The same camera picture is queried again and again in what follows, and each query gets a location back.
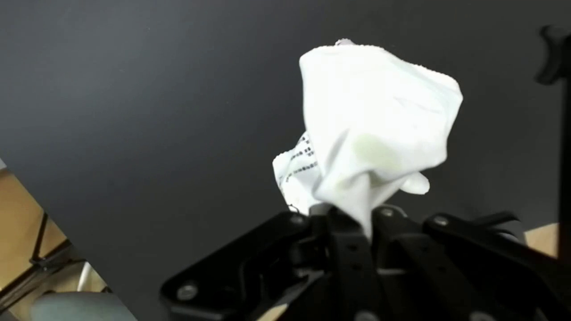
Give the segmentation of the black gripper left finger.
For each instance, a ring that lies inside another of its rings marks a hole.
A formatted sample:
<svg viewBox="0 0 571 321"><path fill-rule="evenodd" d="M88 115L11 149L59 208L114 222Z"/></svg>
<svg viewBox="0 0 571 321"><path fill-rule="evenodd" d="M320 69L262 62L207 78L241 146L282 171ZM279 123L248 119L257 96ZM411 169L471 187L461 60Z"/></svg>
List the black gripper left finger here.
<svg viewBox="0 0 571 321"><path fill-rule="evenodd" d="M362 226L332 208L320 215L280 212L161 285L170 321L255 321L291 287L327 265L334 231Z"/></svg>

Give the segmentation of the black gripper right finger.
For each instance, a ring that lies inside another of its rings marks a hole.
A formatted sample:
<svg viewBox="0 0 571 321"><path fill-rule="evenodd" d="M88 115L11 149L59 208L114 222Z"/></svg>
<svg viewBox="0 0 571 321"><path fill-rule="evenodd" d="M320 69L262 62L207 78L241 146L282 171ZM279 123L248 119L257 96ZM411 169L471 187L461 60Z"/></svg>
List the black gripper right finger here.
<svg viewBox="0 0 571 321"><path fill-rule="evenodd" d="M389 321L571 321L569 265L521 240L516 215L466 221L373 210L373 256Z"/></svg>

